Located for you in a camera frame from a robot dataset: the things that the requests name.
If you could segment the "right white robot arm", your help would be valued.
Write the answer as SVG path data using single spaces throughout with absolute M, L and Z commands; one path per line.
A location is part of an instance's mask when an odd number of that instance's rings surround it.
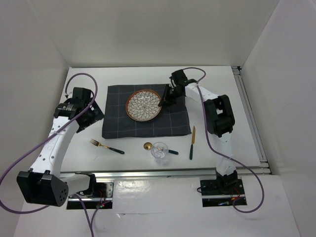
M 160 107 L 176 104 L 181 96 L 192 98 L 202 105 L 207 142 L 216 156 L 216 190 L 227 193 L 237 182 L 237 171 L 232 161 L 232 131 L 235 117 L 227 95 L 217 95 L 199 85 L 201 79 L 188 79 L 183 69 L 173 72 L 170 83 L 165 86 Z

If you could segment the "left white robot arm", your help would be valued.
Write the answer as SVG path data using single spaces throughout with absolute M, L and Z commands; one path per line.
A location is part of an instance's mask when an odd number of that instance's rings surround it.
M 62 206 L 76 193 L 92 197 L 97 193 L 96 177 L 88 172 L 76 172 L 60 178 L 61 166 L 72 137 L 103 118 L 103 113 L 92 100 L 93 92 L 75 87 L 71 98 L 59 104 L 54 112 L 46 142 L 28 171 L 17 176 L 18 186 L 27 203 Z

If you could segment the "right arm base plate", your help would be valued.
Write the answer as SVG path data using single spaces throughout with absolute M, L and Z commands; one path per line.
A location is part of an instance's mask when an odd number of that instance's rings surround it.
M 197 192 L 201 194 L 203 207 L 221 207 L 247 205 L 243 182 L 237 179 L 233 184 L 223 188 L 215 179 L 200 180 Z

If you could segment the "dark grey checked napkin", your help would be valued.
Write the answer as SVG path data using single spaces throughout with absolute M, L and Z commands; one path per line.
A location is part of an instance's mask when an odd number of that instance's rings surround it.
M 112 85 L 108 86 L 102 137 L 116 139 L 125 137 L 165 137 L 191 134 L 185 97 L 177 103 L 163 107 L 161 112 L 150 121 L 134 121 L 125 109 L 128 98 L 136 91 L 150 89 L 163 95 L 164 84 Z

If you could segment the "gold fork green handle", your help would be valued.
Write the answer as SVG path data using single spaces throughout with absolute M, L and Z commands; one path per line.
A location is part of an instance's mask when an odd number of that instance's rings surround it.
M 113 152 L 116 152 L 116 153 L 119 153 L 119 154 L 122 154 L 122 155 L 125 154 L 125 152 L 122 151 L 122 150 L 118 150 L 118 149 L 115 149 L 115 148 L 112 148 L 112 147 L 109 147 L 109 146 L 105 146 L 105 145 L 101 144 L 100 142 L 98 142 L 98 141 L 96 141 L 96 140 L 94 140 L 94 139 L 91 139 L 91 140 L 90 140 L 90 143 L 93 144 L 93 145 L 96 146 L 96 147 L 102 147 L 102 148 L 111 150 L 111 151 L 113 151 Z

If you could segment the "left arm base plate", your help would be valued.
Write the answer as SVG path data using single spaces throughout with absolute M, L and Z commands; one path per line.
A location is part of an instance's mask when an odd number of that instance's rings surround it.
M 77 192 L 81 200 L 83 201 L 86 209 L 112 209 L 113 206 L 113 182 L 98 182 L 95 184 L 92 191 L 80 191 Z

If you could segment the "floral patterned ceramic plate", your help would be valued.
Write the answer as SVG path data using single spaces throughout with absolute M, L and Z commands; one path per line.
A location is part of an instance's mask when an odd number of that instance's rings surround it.
M 138 90 L 128 98 L 125 110 L 134 121 L 150 121 L 160 113 L 160 101 L 161 97 L 157 92 L 149 89 Z

